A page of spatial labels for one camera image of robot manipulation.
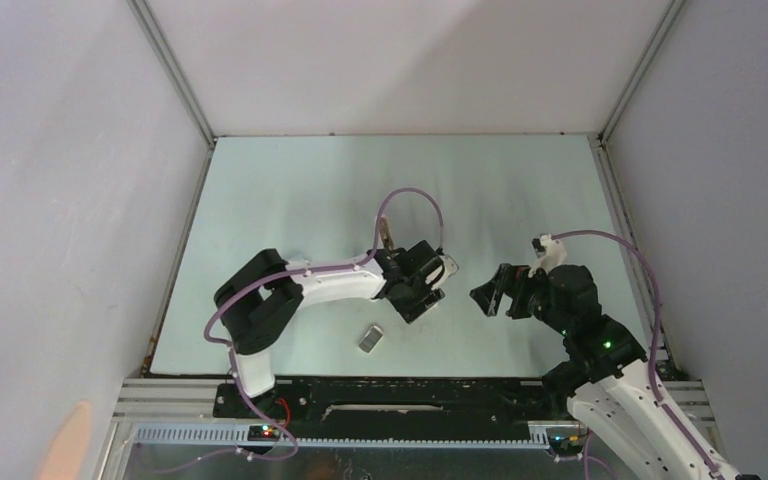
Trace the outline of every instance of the purple wire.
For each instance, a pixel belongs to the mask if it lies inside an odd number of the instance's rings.
[[[657,366],[655,365],[655,354],[658,351],[658,343],[661,339],[661,289],[658,286],[658,280],[655,278],[655,270],[652,268],[652,265],[649,264],[649,261],[646,260],[646,257],[643,256],[643,254],[640,252],[640,250],[637,249],[631,242],[628,240],[618,237],[616,235],[610,234],[608,232],[603,232],[601,230],[573,230],[570,232],[564,232],[559,233],[557,235],[552,235],[552,238],[555,240],[561,240],[563,238],[568,237],[577,237],[581,235],[595,235],[597,237],[604,237],[611,239],[626,249],[628,249],[629,252],[631,252],[635,257],[637,257],[637,260],[640,261],[640,264],[643,266],[643,269],[646,270],[646,275],[649,277],[649,282],[652,284],[652,294],[655,297],[654,298],[654,304],[652,305],[652,309],[655,312],[655,324],[652,327],[652,342],[649,345],[649,387],[652,389],[652,393],[655,395],[655,400],[658,401],[659,404],[664,400],[664,395],[661,393],[661,390],[658,388],[658,373],[656,371]],[[714,460],[708,455],[708,452],[705,451],[704,448],[702,448],[702,445],[699,445],[699,442],[696,441],[696,438],[693,436],[692,433],[687,429],[687,427],[684,426],[684,423],[679,419],[678,415],[673,411],[673,409],[667,405],[667,404],[661,404],[661,407],[663,407],[664,412],[666,412],[667,416],[670,417],[670,419],[673,421],[676,427],[678,427],[679,431],[687,438],[687,440],[690,442],[690,444],[693,446],[693,449],[696,450],[696,453],[699,454],[699,456],[702,457],[702,461],[705,462],[705,465],[711,469],[712,472],[719,471],[719,468],[717,467],[717,464],[714,462]],[[584,462],[584,474],[585,477],[587,476],[587,453],[584,454],[585,462]],[[717,478],[720,480],[725,480],[725,478],[722,476],[722,474],[717,475]]]
[[[378,242],[379,242],[378,227],[381,224],[381,219],[384,217],[384,210],[387,208],[387,205],[390,203],[393,197],[401,193],[417,193],[419,195],[422,195],[426,199],[428,199],[429,202],[431,202],[431,205],[434,207],[434,210],[437,212],[437,220],[440,225],[440,248],[443,248],[443,239],[444,239],[443,211],[440,209],[440,205],[437,203],[437,201],[434,200],[434,197],[432,197],[425,190],[422,190],[419,188],[414,188],[414,187],[397,188],[396,190],[393,190],[392,192],[390,192],[390,194],[384,198],[384,201],[381,202],[381,206],[378,208],[378,214],[375,217],[375,235],[373,236],[373,239],[372,239],[372,249],[369,251],[366,257],[364,257],[363,259],[361,259],[360,262],[357,263],[357,266],[366,265],[367,263],[372,261],[372,259],[375,257],[375,252],[378,251]],[[237,303],[241,298],[245,297],[249,293],[253,292],[254,290],[270,282],[274,282],[275,280],[290,277],[293,275],[301,275],[304,273],[337,272],[342,270],[351,270],[353,268],[355,268],[355,264],[335,264],[335,265],[324,265],[320,267],[313,267],[310,269],[299,268],[295,270],[287,270],[284,272],[268,275],[266,277],[258,279],[251,285],[248,285],[247,287],[243,288],[242,290],[234,294],[234,296],[229,298],[225,303],[223,303],[216,310],[216,313],[214,313],[213,316],[210,317],[210,320],[208,320],[207,324],[204,326],[205,340],[207,340],[210,343],[217,343],[217,344],[225,345],[226,347],[228,347],[228,360],[231,363],[231,376],[234,379],[234,384],[237,386],[237,390],[239,391],[240,397],[242,397],[243,402],[245,402],[246,406],[248,406],[249,409],[255,415],[257,415],[260,419],[262,419],[266,423],[278,429],[278,431],[280,431],[283,434],[283,436],[287,437],[287,439],[290,440],[290,442],[293,444],[293,449],[289,453],[272,457],[272,456],[260,455],[254,452],[249,452],[248,450],[244,450],[241,447],[229,447],[229,448],[220,448],[212,452],[206,453],[182,465],[178,465],[176,467],[171,467],[171,468],[164,468],[164,469],[152,469],[151,467],[147,467],[143,463],[142,458],[138,457],[137,464],[140,466],[140,468],[151,473],[163,475],[167,473],[174,473],[174,472],[184,470],[186,468],[189,468],[195,465],[196,463],[202,460],[215,457],[218,455],[228,454],[228,453],[236,453],[238,455],[245,454],[246,458],[249,458],[249,459],[257,458],[260,460],[268,460],[268,461],[286,460],[292,457],[293,455],[295,455],[299,451],[299,443],[298,443],[298,440],[296,440],[296,437],[294,437],[293,434],[290,433],[290,431],[287,430],[283,425],[279,424],[278,422],[276,422],[275,420],[267,416],[265,413],[263,413],[259,408],[257,408],[254,405],[254,403],[251,401],[251,398],[249,398],[249,396],[246,395],[245,389],[243,389],[242,380],[240,380],[240,372],[237,369],[237,362],[234,354],[233,344],[230,341],[225,340],[224,338],[212,336],[210,334],[210,330],[213,328],[216,322],[222,317],[222,315],[224,315],[225,312],[227,312],[228,309],[231,308],[235,303]]]
[[[140,448],[142,445],[137,444],[134,446],[134,448]],[[220,448],[218,450],[213,450],[211,452],[205,453],[204,455],[201,455],[199,457],[194,458],[193,460],[190,460],[187,463],[182,463],[181,465],[175,466],[175,467],[169,467],[169,468],[152,468],[145,464],[143,461],[142,452],[137,454],[137,466],[140,467],[141,470],[145,470],[146,472],[153,473],[155,475],[167,475],[170,473],[180,472],[181,470],[186,470],[187,468],[192,467],[193,465],[199,463],[202,460],[207,460],[211,457],[216,457],[219,455],[225,455],[228,453],[236,453],[237,448],[236,447],[228,447],[228,448]]]
[[[366,265],[367,263],[372,261],[372,259],[375,257],[375,252],[378,251],[378,227],[381,224],[381,219],[384,217],[384,210],[387,208],[387,204],[390,203],[390,200],[392,200],[393,197],[401,193],[418,193],[423,197],[427,198],[429,202],[431,202],[431,205],[434,206],[434,210],[437,212],[437,220],[439,221],[439,224],[440,224],[440,248],[443,248],[443,238],[444,238],[443,237],[443,211],[440,210],[440,205],[437,204],[437,201],[434,200],[434,197],[432,197],[425,190],[422,190],[419,188],[414,188],[414,187],[397,188],[396,190],[393,190],[392,192],[390,192],[390,194],[384,198],[384,201],[381,202],[381,206],[378,208],[378,214],[375,217],[375,232],[372,237],[372,249],[369,250],[369,253],[366,255],[366,257],[364,257],[360,262],[357,263],[358,266]],[[223,303],[222,306],[220,306],[219,309],[216,310],[216,313],[214,313],[213,316],[210,317],[210,320],[207,322],[207,325],[204,326],[204,339],[210,343],[221,343],[226,347],[231,347],[232,344],[230,341],[225,340],[224,338],[218,338],[218,337],[212,336],[210,334],[210,330],[213,329],[213,326],[216,324],[216,322],[219,321],[222,315],[224,315],[225,312],[227,312],[228,309],[231,308],[235,303],[237,303],[241,298],[245,297],[249,293],[257,290],[258,288],[270,282],[274,282],[275,280],[280,280],[286,277],[291,277],[293,275],[301,275],[306,272],[307,273],[339,272],[343,270],[351,270],[354,267],[355,267],[354,264],[323,265],[320,267],[314,267],[310,269],[297,268],[295,270],[287,270],[284,272],[273,273],[272,275],[263,277],[257,280],[256,282],[252,283],[251,285],[247,286],[246,288],[235,293],[234,296],[229,298],[228,301]]]
[[[617,480],[617,474],[614,473],[614,470],[611,469],[611,467],[608,466],[607,463],[603,462],[597,457],[594,457],[593,455],[590,455],[590,438],[593,436],[593,433],[587,434],[587,439],[584,440],[584,453],[582,453],[584,457],[584,478],[585,480],[590,480],[590,462],[596,462],[597,464],[601,465],[602,468],[607,470],[608,474],[611,475],[611,478],[614,480]]]

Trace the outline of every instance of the purple cable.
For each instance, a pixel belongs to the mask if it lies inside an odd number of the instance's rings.
[[[142,445],[137,444],[134,445],[134,448],[141,448]],[[181,470],[186,470],[193,465],[199,463],[202,460],[207,460],[211,457],[216,457],[218,455],[225,455],[228,453],[235,453],[237,452],[236,447],[228,447],[228,448],[220,448],[218,450],[213,450],[212,452],[205,453],[204,455],[201,455],[199,457],[194,458],[193,460],[190,460],[187,463],[182,463],[181,465],[175,466],[175,467],[169,467],[169,468],[152,468],[145,464],[142,457],[142,452],[137,454],[136,463],[137,466],[140,467],[140,470],[145,470],[146,472],[153,473],[155,475],[167,475],[170,473],[180,472]]]
[[[375,252],[378,251],[378,226],[381,224],[381,219],[384,217],[384,210],[387,208],[387,205],[390,203],[390,200],[393,199],[396,195],[399,195],[401,193],[418,193],[422,195],[423,197],[427,198],[429,202],[431,202],[431,205],[434,206],[434,210],[437,212],[437,220],[440,223],[440,248],[443,248],[443,212],[440,210],[440,205],[437,204],[437,201],[434,200],[434,197],[432,197],[428,192],[421,190],[419,188],[414,187],[403,187],[398,188],[396,190],[393,190],[390,192],[389,195],[387,195],[384,198],[384,201],[381,202],[381,206],[378,208],[378,214],[375,217],[375,235],[373,236],[372,240],[372,249],[369,251],[369,254],[367,254],[366,257],[364,257],[360,262],[357,263],[358,266],[363,266],[372,261],[372,259],[375,257]],[[321,267],[314,267],[310,269],[304,269],[299,268],[295,270],[287,270],[284,272],[275,273],[272,275],[268,275],[266,277],[263,277],[256,282],[252,283],[251,285],[248,285],[247,287],[243,288],[234,296],[229,298],[225,303],[223,303],[217,310],[216,313],[213,314],[212,317],[210,317],[210,320],[207,322],[207,325],[204,327],[204,339],[211,343],[218,343],[225,345],[228,347],[228,359],[231,362],[231,376],[234,378],[234,383],[237,385],[237,390],[240,392],[240,396],[242,397],[243,401],[246,403],[246,405],[251,409],[252,412],[254,412],[255,415],[263,419],[265,422],[269,423],[270,425],[277,428],[284,436],[286,436],[292,443],[293,443],[293,450],[290,453],[279,455],[275,457],[266,457],[263,455],[258,455],[255,453],[247,452],[246,455],[248,457],[252,458],[259,458],[261,460],[285,460],[287,458],[292,457],[296,454],[299,450],[299,444],[298,441],[296,441],[296,438],[286,429],[284,426],[278,424],[275,420],[269,418],[265,413],[260,411],[254,403],[251,401],[248,395],[246,395],[245,390],[243,389],[242,381],[240,380],[239,371],[237,369],[237,362],[234,355],[234,347],[233,344],[225,340],[223,338],[217,338],[212,335],[210,335],[210,330],[213,328],[213,326],[216,324],[216,322],[222,317],[222,315],[225,314],[225,312],[228,311],[229,308],[231,308],[236,302],[238,302],[241,298],[245,297],[249,293],[257,290],[258,288],[262,287],[263,285],[266,285],[270,282],[274,282],[275,280],[290,277],[293,275],[301,275],[304,273],[322,273],[322,272],[336,272],[336,271],[342,271],[342,270],[351,270],[355,267],[354,264],[340,264],[340,265],[325,265]]]
[[[655,278],[655,270],[646,260],[646,257],[644,257],[640,250],[632,245],[631,242],[608,232],[603,232],[601,230],[573,230],[570,232],[552,235],[552,238],[555,240],[561,240],[563,238],[577,237],[581,235],[595,235],[597,237],[608,238],[619,243],[628,249],[628,251],[631,252],[635,257],[637,257],[637,260],[640,261],[643,269],[646,270],[646,275],[649,277],[649,282],[652,284],[652,294],[655,297],[654,304],[652,305],[652,309],[655,311],[655,324],[652,327],[652,343],[649,345],[649,387],[652,389],[652,393],[655,395],[655,399],[659,404],[661,404],[661,402],[664,400],[664,395],[658,388],[658,373],[656,371],[657,366],[655,365],[655,354],[658,351],[658,343],[661,339],[661,289],[658,286],[657,278]],[[702,445],[699,445],[699,442],[696,441],[696,438],[693,436],[693,434],[690,433],[687,427],[684,426],[684,423],[681,422],[681,420],[678,418],[678,415],[676,415],[672,408],[667,404],[661,404],[661,407],[663,407],[664,412],[666,412],[667,416],[670,417],[675,426],[678,427],[679,431],[681,431],[685,438],[687,438],[687,440],[693,446],[693,449],[696,450],[696,453],[702,457],[702,461],[705,462],[705,465],[711,469],[712,472],[718,472],[719,468],[717,467],[717,464],[714,463],[714,460],[708,455],[708,452],[702,448]],[[586,453],[584,454],[584,457],[584,473],[585,476],[587,476]],[[725,480],[722,474],[717,475],[716,478],[719,480]]]
[[[607,463],[603,462],[602,460],[590,455],[590,438],[593,436],[593,433],[587,434],[587,439],[584,440],[584,452],[582,455],[584,456],[584,478],[585,480],[590,480],[590,462],[596,462],[597,464],[601,465],[602,468],[607,470],[608,474],[611,475],[611,478],[614,480],[617,480],[617,474],[614,473],[614,470],[611,469],[611,467],[608,466]]]
[[[431,205],[434,206],[434,210],[437,211],[437,220],[439,221],[439,224],[440,224],[440,248],[443,248],[443,211],[440,210],[440,205],[437,204],[437,201],[434,200],[434,197],[428,194],[428,192],[426,192],[425,190],[421,190],[419,188],[414,188],[414,187],[397,188],[396,190],[393,190],[392,192],[390,192],[390,194],[384,198],[384,201],[381,202],[381,206],[378,208],[378,214],[375,217],[375,232],[372,237],[372,249],[369,251],[369,254],[367,254],[366,257],[364,257],[360,262],[357,263],[358,266],[366,265],[367,263],[372,261],[372,259],[375,257],[375,252],[378,251],[378,226],[381,224],[381,218],[384,217],[384,209],[387,208],[387,204],[390,203],[390,200],[392,200],[393,197],[395,197],[396,195],[399,195],[400,193],[418,193],[423,197],[427,198],[429,202],[431,202]],[[342,270],[351,270],[354,267],[355,265],[353,264],[324,265],[321,267],[314,267],[311,269],[297,268],[295,270],[287,270],[284,272],[278,272],[278,273],[274,273],[272,275],[263,277],[258,281],[252,283],[251,285],[247,286],[246,288],[240,290],[236,294],[234,294],[233,297],[229,298],[228,301],[223,303],[222,306],[220,306],[219,309],[216,310],[216,313],[214,313],[213,316],[210,317],[210,320],[207,322],[207,325],[204,326],[204,339],[210,343],[221,343],[226,347],[231,347],[232,346],[231,342],[229,342],[228,340],[225,340],[224,338],[218,338],[218,337],[212,336],[210,334],[210,330],[213,329],[213,326],[216,324],[216,322],[219,321],[222,315],[224,315],[225,312],[227,312],[228,309],[231,308],[235,303],[237,303],[241,298],[257,290],[258,288],[266,285],[267,283],[274,282],[275,280],[280,280],[282,278],[291,277],[293,275],[301,275],[305,272],[308,272],[308,273],[339,272]]]

